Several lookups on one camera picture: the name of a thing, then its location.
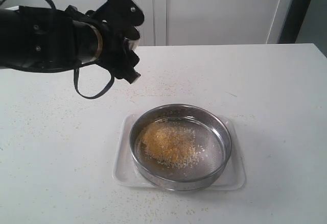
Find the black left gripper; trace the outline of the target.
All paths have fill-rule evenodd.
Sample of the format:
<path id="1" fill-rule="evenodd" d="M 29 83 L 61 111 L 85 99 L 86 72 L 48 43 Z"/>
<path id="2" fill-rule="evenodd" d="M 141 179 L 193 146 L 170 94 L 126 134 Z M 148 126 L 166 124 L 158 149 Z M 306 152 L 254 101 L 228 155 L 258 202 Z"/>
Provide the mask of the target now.
<path id="1" fill-rule="evenodd" d="M 124 47 L 124 38 L 140 39 L 141 34 L 137 27 L 120 30 L 110 25 L 101 16 L 101 9 L 88 10 L 85 15 L 100 24 L 100 33 L 103 37 L 103 49 L 100 54 L 100 64 L 111 71 L 115 78 L 126 80 L 133 84 L 141 74 L 134 68 L 139 63 L 139 57 L 132 50 Z"/>

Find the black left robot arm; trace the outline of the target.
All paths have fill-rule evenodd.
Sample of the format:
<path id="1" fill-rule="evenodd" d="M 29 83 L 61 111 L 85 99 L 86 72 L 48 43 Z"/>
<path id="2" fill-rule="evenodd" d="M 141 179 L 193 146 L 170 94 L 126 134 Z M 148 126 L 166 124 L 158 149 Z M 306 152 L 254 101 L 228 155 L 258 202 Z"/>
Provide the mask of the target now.
<path id="1" fill-rule="evenodd" d="M 1 67 L 56 73 L 96 64 L 116 79 L 133 83 L 138 26 L 145 20 L 138 6 L 109 3 L 79 12 L 19 6 L 1 10 Z"/>

